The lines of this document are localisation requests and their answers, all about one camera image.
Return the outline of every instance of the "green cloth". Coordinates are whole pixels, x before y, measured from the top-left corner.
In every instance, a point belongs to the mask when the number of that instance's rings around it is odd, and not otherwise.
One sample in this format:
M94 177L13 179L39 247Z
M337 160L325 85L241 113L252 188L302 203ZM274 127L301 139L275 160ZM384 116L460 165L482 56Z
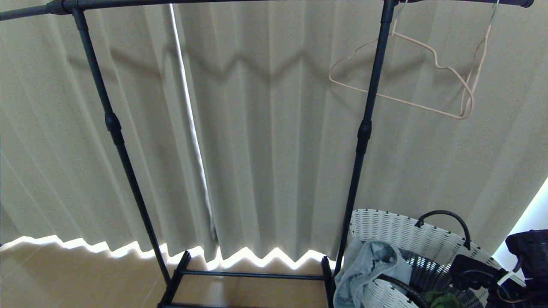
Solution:
M429 291L421 295L430 304L430 308L463 308L459 299L451 293Z

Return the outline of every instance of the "floor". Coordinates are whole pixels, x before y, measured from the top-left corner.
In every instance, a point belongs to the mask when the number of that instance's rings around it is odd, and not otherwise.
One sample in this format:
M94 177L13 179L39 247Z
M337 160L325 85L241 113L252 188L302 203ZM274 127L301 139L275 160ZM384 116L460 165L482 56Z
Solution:
M189 269L204 269L201 256ZM84 247L66 249L58 243L19 243L0 252L0 307L154 308L165 284L156 259L132 252L112 258ZM176 265L169 265L172 273ZM297 271L275 259L264 268L241 260L231 271L321 274L316 260ZM263 278L183 278L175 303L228 305L229 307L327 307L323 282Z

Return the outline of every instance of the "curtain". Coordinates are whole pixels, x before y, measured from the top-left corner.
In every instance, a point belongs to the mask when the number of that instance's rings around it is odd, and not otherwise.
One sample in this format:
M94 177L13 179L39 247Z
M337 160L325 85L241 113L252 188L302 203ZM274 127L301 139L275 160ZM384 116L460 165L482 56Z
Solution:
M415 218L451 210L473 241L498 247L548 176L548 39L538 35L548 30L547 5L497 8L469 119L377 99L357 208ZM309 249L335 256L366 95L330 83L328 71L378 35L381 7L174 5L179 46L168 6L86 12L170 254L200 245L211 258L218 245L224 257L243 247L259 257L274 247L294 260ZM492 12L484 3L413 3L398 30L466 75ZM0 30L1 241L57 234L150 249L72 18L4 21ZM373 55L366 48L334 77L367 88ZM458 85L427 50L389 39L380 93L456 112ZM449 218L428 222L462 233Z

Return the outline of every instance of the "clothes hanger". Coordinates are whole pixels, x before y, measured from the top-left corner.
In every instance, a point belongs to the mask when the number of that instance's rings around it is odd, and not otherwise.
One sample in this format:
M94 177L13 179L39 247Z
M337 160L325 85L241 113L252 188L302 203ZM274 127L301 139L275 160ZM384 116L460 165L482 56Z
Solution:
M475 100L474 100L474 91L476 90L476 86L477 86L477 83L478 83L478 80L479 80L479 77L480 77L480 72L481 72L481 69L483 67L483 62L485 60L485 55L487 53L487 40L489 38L489 33L491 32L491 25L493 23L493 17L495 16L495 12L496 12L496 8L498 7L499 5L499 2L500 0L497 0L497 2L495 3L494 5L494 10L493 10L493 14L491 15L491 20L489 22L489 26L487 27L487 32L485 34L485 37L479 42L477 48L476 48L476 51L474 52L474 57L473 57L473 61L472 61L472 67L470 68L470 72L468 73L468 75L466 76L466 80L464 80L458 73L457 71L450 67L450 66L440 66L439 63L438 63L438 55L436 53L436 51L426 45L425 43L421 43L415 39L412 39L410 37L407 37L403 34L400 34L398 32L396 32L396 26L397 26L397 22L398 22L398 17L399 17L399 14L401 13L401 11L403 10L403 8L405 7L405 5L407 4L409 0L406 0L406 2L403 4L402 8L398 11L398 13L396 13L396 17L394 19L394 23L393 23L393 28L392 28L392 33L391 33L391 36L396 36L396 37L401 37L407 41L410 41L412 43L415 43L421 47L424 47L426 49L428 49L433 55L434 55L434 64L436 65L436 68L438 68L439 70L448 70L450 71L451 73L453 73L457 79L460 81L460 83L462 83L464 89L463 89L463 94L462 94L462 97L461 97L461 101L460 101L460 113L458 115L454 115L454 114L451 114L451 113L448 113L448 112L444 112L444 111L441 111L441 110L437 110L437 109L433 109L433 108L430 108L430 107L426 107L426 106L423 106L423 105L419 105L419 104L416 104L416 103L413 103L413 102L410 102L410 101L405 101L405 100L402 100L402 99L398 99L398 98L393 98L391 96L387 96L387 95L383 95L383 94L378 94L377 93L377 96L380 96L382 98L386 98L386 99L390 99L390 100L393 100L393 101L397 101L397 102L402 102L404 104L408 104L408 105L411 105L411 106L414 106L414 107L418 107L418 108L421 108L421 109L424 109L424 110L429 110L429 111L433 111L435 113L439 113L440 115L444 115L444 116L447 116L447 117L451 117L451 118L454 118L454 119L466 119L468 117L470 117L470 115L472 114L473 110L474 110L474 104L475 104ZM358 48L356 48L354 50L354 52L352 53L352 56L348 57L348 56L345 56L345 57L342 57L341 59L339 59L337 62L335 62L335 64L331 67L331 69L329 70L329 80L331 80L332 82L336 83L336 84L339 84L339 85L342 85L343 87L347 87L347 88L350 88L350 89L353 89L353 90L357 90L357 91L360 91L360 92L365 92L367 93L368 91L367 90L364 90L364 89L359 89L359 88L355 88L355 87L352 87L351 85L347 85L347 84L344 84L342 82L339 82L339 81L336 81L332 78L332 73L333 73L333 69L339 64L341 63L342 61L344 61L345 59L348 59L348 60L351 60L352 58L354 58L354 56L356 56L356 53L362 49L363 47L371 44L371 43L374 43L376 42L378 39L374 39L372 41L369 41L361 46L359 46ZM472 88L470 88L468 86L468 82L470 81L470 78L472 76L472 72L473 72L473 69L474 69L474 66L476 64L476 56L477 56L477 53L480 49L480 46L481 44L483 43L483 53L482 53L482 57L481 57L481 60L479 61L479 65L478 65L478 69L477 69L477 73L476 73L476 77L474 79L474 82L473 82L473 85L472 85ZM466 104L464 104L464 98L465 98L465 95L466 93L468 93L468 101L466 102Z

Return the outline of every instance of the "woven basket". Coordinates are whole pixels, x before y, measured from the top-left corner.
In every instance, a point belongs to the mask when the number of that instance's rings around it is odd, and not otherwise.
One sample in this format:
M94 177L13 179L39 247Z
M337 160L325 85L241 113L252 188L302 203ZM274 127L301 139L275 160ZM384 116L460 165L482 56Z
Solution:
M466 238L424 223L426 217L435 214L447 214L458 219ZM450 286L449 268L457 254L500 268L489 254L470 241L468 228L456 214L434 211L416 220L389 212L356 209L352 213L350 231L354 238L363 242L377 239L398 247L404 259L413 267L409 285L415 290L453 293L465 307L484 307L487 303L488 290L484 288L459 291ZM369 307L417 307L391 284L380 280L375 282L366 294L369 302L373 303Z

